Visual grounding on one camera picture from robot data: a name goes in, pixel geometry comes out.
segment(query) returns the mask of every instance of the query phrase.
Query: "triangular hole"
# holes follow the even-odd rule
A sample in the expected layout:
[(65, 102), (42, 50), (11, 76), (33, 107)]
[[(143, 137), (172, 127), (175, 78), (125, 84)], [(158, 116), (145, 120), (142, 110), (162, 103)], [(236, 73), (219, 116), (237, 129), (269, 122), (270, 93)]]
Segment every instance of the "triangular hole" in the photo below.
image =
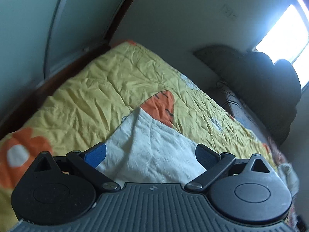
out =
[(251, 168), (251, 171), (254, 172), (261, 172), (261, 173), (269, 173), (268, 168), (265, 166), (263, 161), (261, 159), (256, 159), (254, 161), (253, 167)]
[(38, 162), (37, 167), (35, 168), (35, 172), (50, 170), (52, 167), (50, 166), (48, 160), (46, 158), (41, 158)]

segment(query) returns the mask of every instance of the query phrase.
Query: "wooden bed frame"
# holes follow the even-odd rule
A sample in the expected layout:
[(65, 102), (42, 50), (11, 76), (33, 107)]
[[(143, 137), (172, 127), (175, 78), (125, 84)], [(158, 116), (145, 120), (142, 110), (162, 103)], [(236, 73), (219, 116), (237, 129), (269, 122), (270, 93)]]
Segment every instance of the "wooden bed frame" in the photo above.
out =
[[(133, 0), (124, 0), (119, 8), (104, 37), (108, 43), (111, 41), (132, 2)], [(30, 93), (10, 115), (6, 116), (1, 121), (0, 139), (8, 133), (20, 129), (23, 124), (42, 106), (47, 96), (53, 95), (56, 89), (67, 79), (78, 74), (90, 61), (106, 53), (108, 50), (110, 50), (110, 46), (105, 44), (88, 52), (78, 60), (66, 66), (52, 78), (46, 80), (41, 87)]]

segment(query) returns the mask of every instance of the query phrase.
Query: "bright window light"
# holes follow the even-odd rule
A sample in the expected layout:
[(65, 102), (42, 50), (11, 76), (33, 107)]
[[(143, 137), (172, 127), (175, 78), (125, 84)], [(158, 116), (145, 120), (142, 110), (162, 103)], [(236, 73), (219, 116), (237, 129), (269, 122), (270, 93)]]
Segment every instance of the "bright window light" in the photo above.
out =
[[(309, 20), (309, 10), (305, 3), (303, 0), (297, 1)], [(256, 49), (266, 53), (273, 63), (282, 58), (293, 62), (297, 58), (293, 67), (303, 88), (309, 82), (308, 41), (308, 30), (297, 9), (290, 5)]]
[(303, 88), (309, 82), (309, 45), (293, 63), (300, 85)]
[(307, 28), (297, 9), (290, 5), (263, 40), (256, 46), (273, 63), (278, 59), (292, 62), (309, 40)]

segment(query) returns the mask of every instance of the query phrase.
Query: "gray cushion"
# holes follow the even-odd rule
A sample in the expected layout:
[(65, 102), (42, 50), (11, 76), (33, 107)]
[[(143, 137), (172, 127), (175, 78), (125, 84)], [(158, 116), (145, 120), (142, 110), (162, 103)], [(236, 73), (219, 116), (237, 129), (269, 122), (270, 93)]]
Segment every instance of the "gray cushion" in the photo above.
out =
[(236, 93), (267, 127), (273, 138), (283, 143), (296, 116), (301, 86), (287, 60), (275, 65), (262, 52), (242, 55), (228, 46), (215, 45), (194, 53)]

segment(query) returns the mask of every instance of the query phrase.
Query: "metal screw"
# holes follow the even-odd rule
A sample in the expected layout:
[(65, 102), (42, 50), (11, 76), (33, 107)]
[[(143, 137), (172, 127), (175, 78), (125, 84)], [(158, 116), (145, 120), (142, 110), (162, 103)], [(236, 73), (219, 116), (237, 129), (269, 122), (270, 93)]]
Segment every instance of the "metal screw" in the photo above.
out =
[(102, 184), (102, 188), (105, 190), (115, 190), (117, 189), (118, 184), (116, 182), (105, 182)]
[(198, 182), (189, 182), (187, 185), (186, 185), (187, 189), (189, 190), (198, 190), (198, 189), (201, 189), (203, 186), (202, 184), (198, 183)]

